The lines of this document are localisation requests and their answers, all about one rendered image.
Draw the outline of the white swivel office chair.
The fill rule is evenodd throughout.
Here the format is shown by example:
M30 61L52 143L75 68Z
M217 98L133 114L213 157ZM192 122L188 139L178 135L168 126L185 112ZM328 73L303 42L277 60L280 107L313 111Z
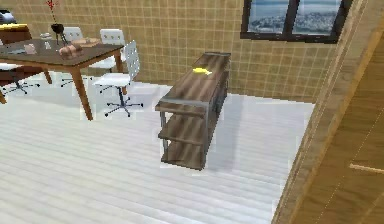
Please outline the white swivel office chair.
M112 45L125 45L126 41L124 33L120 29L101 29L100 30L101 41L103 44ZM112 71L112 68L116 65L115 58L113 56L104 60L98 61L91 65L91 68L108 69Z
M131 106L143 107L142 103L128 104L130 97L127 97L127 99L124 99L123 97L123 89L126 88L127 86L130 86L133 83L133 79L137 76L138 72L140 71L140 62L139 62L139 56L137 51L137 44L135 40L132 40L125 45L124 55L126 57L126 64L128 68L127 73L106 73L103 76L99 77L94 82L94 85L115 87L118 90L119 103L118 104L116 103L112 104L111 102L107 103L107 106L110 106L112 104L113 106L115 106L115 109L109 112L106 112L105 116L108 116L110 113L118 109L124 109L125 112L127 113L127 116L130 116L128 107L131 107Z
M26 88L31 87L31 84L24 82L24 79L41 72L40 67L0 63L0 86L3 88L4 94L15 90L27 93Z
M79 40L83 37L80 27L65 27L63 34L66 40L69 42L72 42L74 40ZM63 81L63 83L61 84L62 87L73 82L72 79L62 79L62 81Z

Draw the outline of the clear glass jar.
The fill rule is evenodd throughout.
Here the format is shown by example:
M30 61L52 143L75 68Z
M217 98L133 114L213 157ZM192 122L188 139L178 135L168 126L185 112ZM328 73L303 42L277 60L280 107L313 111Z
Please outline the clear glass jar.
M45 48L50 49L51 48L50 40L52 39L51 34L50 33L42 33L40 35L40 38L44 41Z

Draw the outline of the black framed window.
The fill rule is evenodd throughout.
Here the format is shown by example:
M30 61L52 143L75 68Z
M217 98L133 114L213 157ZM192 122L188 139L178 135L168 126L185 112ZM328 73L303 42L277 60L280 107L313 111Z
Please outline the black framed window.
M241 39L336 44L354 0L244 0Z

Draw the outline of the dark brown wooden cabinet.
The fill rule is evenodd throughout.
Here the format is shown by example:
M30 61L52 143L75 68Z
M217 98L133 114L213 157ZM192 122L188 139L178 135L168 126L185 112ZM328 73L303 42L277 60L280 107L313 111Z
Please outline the dark brown wooden cabinet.
M27 24L0 25L0 43L2 45L30 40L31 38Z

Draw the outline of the brown wooden shelf unit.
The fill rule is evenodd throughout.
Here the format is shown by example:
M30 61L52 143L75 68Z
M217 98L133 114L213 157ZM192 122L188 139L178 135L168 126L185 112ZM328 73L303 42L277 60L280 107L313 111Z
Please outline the brown wooden shelf unit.
M162 162L195 170L205 167L227 97L230 57L229 53L203 53L155 106L160 113ZM212 74L196 74L192 70L197 67Z

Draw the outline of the brown wooden dining table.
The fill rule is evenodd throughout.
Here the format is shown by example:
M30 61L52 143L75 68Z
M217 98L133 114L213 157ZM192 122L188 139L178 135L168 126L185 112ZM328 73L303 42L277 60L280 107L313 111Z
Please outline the brown wooden dining table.
M123 63L120 53L123 45L96 44L93 47L84 48L83 53L78 57L64 59L59 54L61 45L58 45L54 40L49 40L49 43L51 46L50 49L45 48L45 42L41 39L24 40L0 46L0 62L40 67L43 69L49 84L52 83L49 75L50 71L69 72L75 84L85 115L89 121L92 121L92 111L81 76L81 70L98 61L113 56L115 58L117 70L123 72ZM27 44L33 44L35 46L36 54L11 54L11 51L23 49Z

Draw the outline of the black vase with red flower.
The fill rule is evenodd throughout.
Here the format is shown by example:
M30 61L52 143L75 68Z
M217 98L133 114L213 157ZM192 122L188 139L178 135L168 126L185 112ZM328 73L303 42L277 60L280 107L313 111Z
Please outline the black vase with red flower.
M67 46L68 42L64 35L64 25L57 22L54 9L59 5L59 0L45 0L45 4L49 7L54 23L51 24L52 31L56 34L56 42L62 40L63 45Z

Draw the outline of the brown wooden tray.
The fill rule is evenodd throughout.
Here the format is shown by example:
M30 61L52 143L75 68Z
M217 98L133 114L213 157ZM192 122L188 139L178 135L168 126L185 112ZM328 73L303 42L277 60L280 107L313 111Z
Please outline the brown wooden tray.
M72 44L76 44L85 48L93 47L100 43L101 43L101 40L98 38L82 38L82 39L72 41Z

